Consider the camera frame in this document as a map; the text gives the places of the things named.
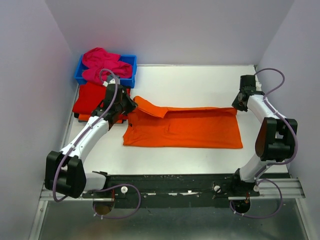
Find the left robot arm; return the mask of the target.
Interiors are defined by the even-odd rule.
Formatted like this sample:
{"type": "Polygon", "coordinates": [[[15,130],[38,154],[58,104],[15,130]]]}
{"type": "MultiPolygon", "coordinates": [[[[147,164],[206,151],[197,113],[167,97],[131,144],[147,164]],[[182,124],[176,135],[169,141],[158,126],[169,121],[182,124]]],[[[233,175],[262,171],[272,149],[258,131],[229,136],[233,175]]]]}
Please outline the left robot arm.
{"type": "Polygon", "coordinates": [[[47,155],[44,186],[52,191],[56,202],[67,197],[76,199],[85,191],[94,191],[101,198],[110,194],[107,173],[87,172],[84,162],[120,117],[131,113],[137,106],[127,87],[110,83],[104,99],[98,103],[80,133],[60,151],[51,151],[47,155]]]}

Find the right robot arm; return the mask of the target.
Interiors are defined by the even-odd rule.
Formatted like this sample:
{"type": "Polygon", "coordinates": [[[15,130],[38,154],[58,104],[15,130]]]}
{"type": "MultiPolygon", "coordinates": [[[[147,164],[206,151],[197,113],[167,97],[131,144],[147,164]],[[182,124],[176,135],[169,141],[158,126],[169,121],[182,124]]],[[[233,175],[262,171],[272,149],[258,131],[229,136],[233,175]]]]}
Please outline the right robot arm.
{"type": "Polygon", "coordinates": [[[257,88],[255,75],[240,77],[239,92],[232,106],[242,112],[253,112],[261,123],[254,146],[255,154],[232,175],[230,191],[241,196],[254,188],[268,168],[286,165],[295,157],[298,122],[274,108],[267,94],[257,88]]]}

